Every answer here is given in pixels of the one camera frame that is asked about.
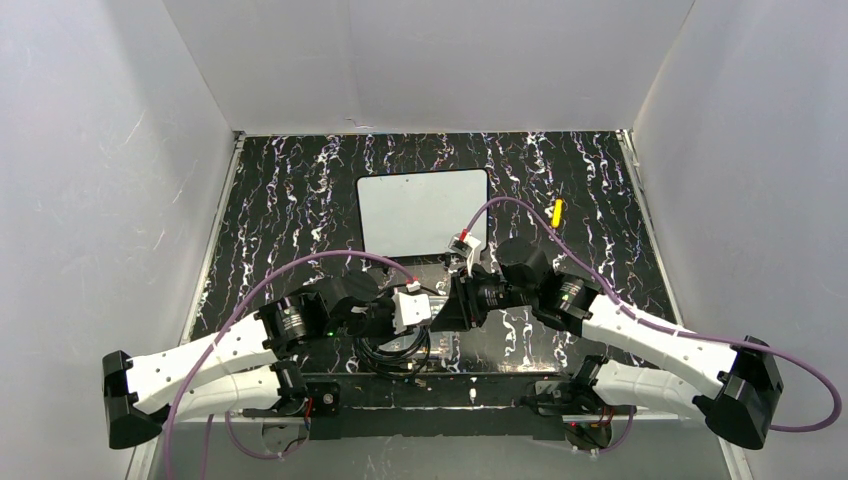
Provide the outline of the small white whiteboard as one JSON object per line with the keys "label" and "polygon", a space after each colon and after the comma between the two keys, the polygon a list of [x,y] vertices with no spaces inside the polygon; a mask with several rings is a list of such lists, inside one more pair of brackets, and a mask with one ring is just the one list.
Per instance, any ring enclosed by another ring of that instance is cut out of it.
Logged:
{"label": "small white whiteboard", "polygon": [[363,249],[389,258],[442,254],[490,199],[489,187],[483,169],[361,177]]}

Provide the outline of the red whiteboard marker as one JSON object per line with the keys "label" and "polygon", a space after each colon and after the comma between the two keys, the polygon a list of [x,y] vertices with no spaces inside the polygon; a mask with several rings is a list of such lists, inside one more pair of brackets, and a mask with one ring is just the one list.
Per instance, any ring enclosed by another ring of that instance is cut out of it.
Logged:
{"label": "red whiteboard marker", "polygon": [[457,306],[455,298],[449,296],[428,296],[429,309],[431,317],[435,319],[440,314],[449,314]]}

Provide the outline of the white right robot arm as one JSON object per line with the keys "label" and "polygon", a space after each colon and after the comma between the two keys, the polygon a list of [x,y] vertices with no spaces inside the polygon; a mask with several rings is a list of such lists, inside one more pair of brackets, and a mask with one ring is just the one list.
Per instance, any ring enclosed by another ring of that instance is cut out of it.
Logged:
{"label": "white right robot arm", "polygon": [[588,278],[556,270],[542,250],[518,237],[502,243],[500,270],[490,273],[478,263],[478,246],[469,235],[449,241],[449,252],[466,264],[452,275],[432,330],[469,331],[492,311],[526,307],[549,329],[614,346],[649,364],[587,358],[567,381],[565,401],[674,413],[703,421],[739,447],[763,448],[783,393],[767,343],[747,336],[725,344],[669,325],[613,300]]}

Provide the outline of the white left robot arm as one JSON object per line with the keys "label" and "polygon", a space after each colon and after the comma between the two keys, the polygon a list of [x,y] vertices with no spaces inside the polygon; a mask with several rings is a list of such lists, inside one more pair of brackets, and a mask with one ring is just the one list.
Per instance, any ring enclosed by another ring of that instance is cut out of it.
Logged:
{"label": "white left robot arm", "polygon": [[108,445],[145,443],[177,421],[233,409],[269,410],[306,397],[292,356],[331,336],[391,339],[403,320],[392,294],[362,272],[325,278],[230,327],[159,353],[102,359]]}

